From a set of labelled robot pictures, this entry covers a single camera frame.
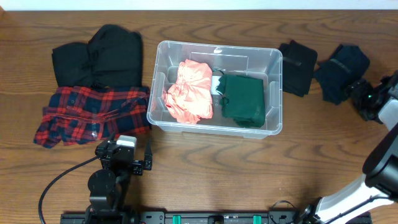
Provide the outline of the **dark navy garment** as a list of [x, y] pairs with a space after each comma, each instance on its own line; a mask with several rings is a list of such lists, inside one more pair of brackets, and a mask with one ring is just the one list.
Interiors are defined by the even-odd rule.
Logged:
[[335, 105], [347, 100], [345, 88], [359, 80], [369, 65], [369, 58], [357, 45], [340, 44], [313, 74], [322, 88], [323, 100]]

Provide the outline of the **red navy plaid shirt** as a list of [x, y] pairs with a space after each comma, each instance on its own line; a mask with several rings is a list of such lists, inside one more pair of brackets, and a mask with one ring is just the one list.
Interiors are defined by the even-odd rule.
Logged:
[[150, 131], [146, 118], [148, 87], [59, 87], [43, 108], [33, 142], [48, 149], [87, 144], [110, 135], [137, 136]]

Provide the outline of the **coral pink garment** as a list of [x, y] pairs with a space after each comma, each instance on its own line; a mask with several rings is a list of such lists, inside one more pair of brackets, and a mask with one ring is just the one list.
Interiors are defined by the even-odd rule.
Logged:
[[180, 62], [176, 82], [162, 94], [170, 115], [183, 124], [197, 124], [213, 117], [212, 70], [205, 63]]

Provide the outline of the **black garment with tape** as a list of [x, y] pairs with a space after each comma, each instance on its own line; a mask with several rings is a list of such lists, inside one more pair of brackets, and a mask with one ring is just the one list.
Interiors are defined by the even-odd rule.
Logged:
[[282, 89], [284, 92], [304, 97], [308, 94], [318, 54], [315, 50], [291, 40], [281, 44]]

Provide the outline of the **large black garment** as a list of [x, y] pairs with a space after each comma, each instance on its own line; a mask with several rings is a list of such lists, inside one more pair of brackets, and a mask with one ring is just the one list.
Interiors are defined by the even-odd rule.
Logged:
[[138, 32], [106, 24], [88, 43], [72, 42], [54, 48], [52, 63], [58, 86], [142, 86], [142, 37]]

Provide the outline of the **dark green garment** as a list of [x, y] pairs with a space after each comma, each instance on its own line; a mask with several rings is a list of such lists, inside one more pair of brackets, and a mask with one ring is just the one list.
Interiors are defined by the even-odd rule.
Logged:
[[261, 128], [266, 120], [264, 81], [246, 75], [223, 75], [217, 92], [221, 114], [243, 128]]

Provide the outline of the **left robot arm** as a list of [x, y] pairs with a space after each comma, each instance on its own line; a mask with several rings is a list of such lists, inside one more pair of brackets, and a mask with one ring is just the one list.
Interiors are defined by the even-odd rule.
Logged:
[[98, 215], [115, 215], [120, 211], [132, 175], [142, 175], [151, 170], [153, 154], [147, 142], [143, 160], [134, 158], [137, 139], [115, 134], [101, 142], [95, 154], [102, 168], [88, 180], [91, 208]]

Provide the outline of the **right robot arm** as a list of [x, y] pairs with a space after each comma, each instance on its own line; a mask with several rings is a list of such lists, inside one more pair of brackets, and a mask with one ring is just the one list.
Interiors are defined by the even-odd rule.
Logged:
[[361, 78], [347, 86], [345, 93], [362, 119], [377, 121], [389, 132], [366, 159], [358, 179], [310, 204], [295, 223], [348, 223], [397, 202], [397, 72], [375, 87]]

